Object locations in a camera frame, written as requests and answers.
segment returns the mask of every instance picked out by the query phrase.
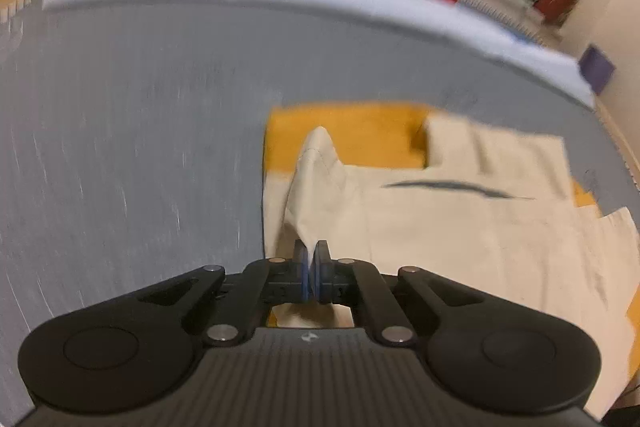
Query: gray surface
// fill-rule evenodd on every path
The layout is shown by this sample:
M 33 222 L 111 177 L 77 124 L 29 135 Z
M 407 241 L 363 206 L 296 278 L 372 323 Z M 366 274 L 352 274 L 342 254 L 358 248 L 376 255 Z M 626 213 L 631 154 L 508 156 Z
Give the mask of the gray surface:
M 413 351 L 361 328 L 258 328 L 238 347 L 210 349 L 187 382 L 133 412 L 74 416 L 40 408 L 20 427 L 595 427 L 572 409 L 506 416 L 465 405 L 427 377 Z
M 21 12 L 0 63 L 0 421 L 30 407 L 29 329 L 204 264 L 262 255 L 273 105 L 412 100 L 566 138 L 604 212 L 640 196 L 584 107 L 447 42 L 267 7 Z

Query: white cloth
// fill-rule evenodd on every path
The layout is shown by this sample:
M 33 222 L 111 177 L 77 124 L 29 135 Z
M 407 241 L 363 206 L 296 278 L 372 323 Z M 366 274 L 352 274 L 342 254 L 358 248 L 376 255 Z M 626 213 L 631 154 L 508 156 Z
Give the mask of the white cloth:
M 289 257 L 296 237 L 309 251 L 325 239 L 333 259 L 369 261 L 381 273 L 420 266 L 568 320 L 601 352 L 587 403 L 600 418 L 628 382 L 634 341 L 626 310 L 640 262 L 628 210 L 598 217 L 594 207 L 574 207 L 558 137 L 440 114 L 426 129 L 430 167 L 420 170 L 344 165 L 316 128 L 293 177 L 265 179 L 267 256 Z M 442 188 L 450 183 L 474 190 Z M 278 323 L 300 324 L 291 312 L 279 310 Z M 335 320 L 349 325 L 342 312 Z

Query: metal pin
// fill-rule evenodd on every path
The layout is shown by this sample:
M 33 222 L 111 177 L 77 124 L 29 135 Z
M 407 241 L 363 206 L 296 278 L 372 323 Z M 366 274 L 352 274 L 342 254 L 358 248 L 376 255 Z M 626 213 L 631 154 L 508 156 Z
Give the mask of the metal pin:
M 394 344 L 403 344 L 414 337 L 414 332 L 404 326 L 389 326 L 382 330 L 382 338 Z
M 238 336 L 238 328 L 231 324 L 216 324 L 207 330 L 207 336 L 212 341 L 232 341 Z

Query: beige fabric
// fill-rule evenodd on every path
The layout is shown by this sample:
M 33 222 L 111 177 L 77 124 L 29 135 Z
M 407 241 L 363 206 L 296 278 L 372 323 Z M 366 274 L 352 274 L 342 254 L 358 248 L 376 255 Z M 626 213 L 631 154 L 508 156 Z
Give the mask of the beige fabric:
M 310 251 L 325 239 L 334 259 L 370 261 L 382 273 L 421 266 L 571 321 L 601 351 L 602 373 L 588 402 L 601 417 L 626 385 L 634 339 L 625 313 L 640 266 L 628 210 L 599 218 L 593 208 L 574 207 L 557 137 L 445 115 L 430 117 L 426 131 L 429 168 L 376 169 L 343 165 L 330 136 L 316 128 L 293 178 L 268 173 L 265 179 L 267 255 L 288 257 L 296 237 Z M 404 186 L 390 186 L 398 182 Z M 433 188 L 433 182 L 478 190 Z M 508 197 L 488 197 L 486 190 Z M 276 311 L 278 324 L 313 325 L 296 311 Z M 351 324 L 348 314 L 334 313 L 334 324 Z

